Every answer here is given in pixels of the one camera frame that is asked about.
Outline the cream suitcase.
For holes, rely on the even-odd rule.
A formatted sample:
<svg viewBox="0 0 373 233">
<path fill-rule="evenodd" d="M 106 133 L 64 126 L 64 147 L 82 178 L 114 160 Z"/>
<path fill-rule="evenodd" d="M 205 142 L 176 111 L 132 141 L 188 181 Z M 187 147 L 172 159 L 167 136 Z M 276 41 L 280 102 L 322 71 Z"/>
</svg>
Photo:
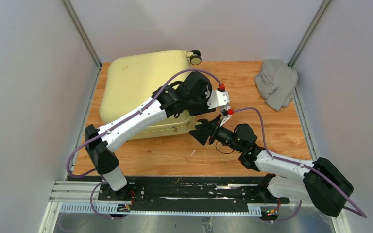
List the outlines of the cream suitcase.
<svg viewBox="0 0 373 233">
<path fill-rule="evenodd" d="M 140 106 L 175 73 L 192 68 L 191 52 L 168 50 L 121 57 L 108 69 L 105 91 L 100 105 L 104 124 Z M 151 125 L 130 140 L 186 134 L 197 123 L 195 116 L 184 111 L 178 118 L 171 116 Z"/>
</svg>

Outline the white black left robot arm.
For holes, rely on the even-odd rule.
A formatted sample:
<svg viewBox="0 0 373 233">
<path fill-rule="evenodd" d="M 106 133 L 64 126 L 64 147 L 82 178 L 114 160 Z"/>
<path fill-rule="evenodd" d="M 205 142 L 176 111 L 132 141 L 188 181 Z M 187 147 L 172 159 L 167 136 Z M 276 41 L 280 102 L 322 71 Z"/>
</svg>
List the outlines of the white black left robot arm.
<svg viewBox="0 0 373 233">
<path fill-rule="evenodd" d="M 111 195 L 117 200 L 129 196 L 126 177 L 119 167 L 115 151 L 145 128 L 184 111 L 190 115 L 209 112 L 210 80 L 193 71 L 183 81 L 168 80 L 151 97 L 119 119 L 101 127 L 85 129 L 85 150 L 95 170 L 109 184 Z"/>
</svg>

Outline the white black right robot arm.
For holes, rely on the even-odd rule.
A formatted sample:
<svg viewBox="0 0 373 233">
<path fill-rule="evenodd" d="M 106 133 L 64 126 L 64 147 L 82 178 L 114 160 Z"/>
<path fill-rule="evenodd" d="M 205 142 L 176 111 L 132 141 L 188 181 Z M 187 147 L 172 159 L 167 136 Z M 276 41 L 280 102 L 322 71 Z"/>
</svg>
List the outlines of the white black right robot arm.
<svg viewBox="0 0 373 233">
<path fill-rule="evenodd" d="M 202 119 L 189 134 L 202 145 L 220 142 L 239 152 L 238 159 L 246 169 L 272 173 L 267 184 L 258 189 L 263 202 L 281 197 L 298 199 L 312 203 L 327 216 L 338 217 L 354 191 L 328 159 L 299 160 L 268 152 L 256 143 L 257 136 L 248 124 L 230 130 L 218 120 Z"/>
</svg>

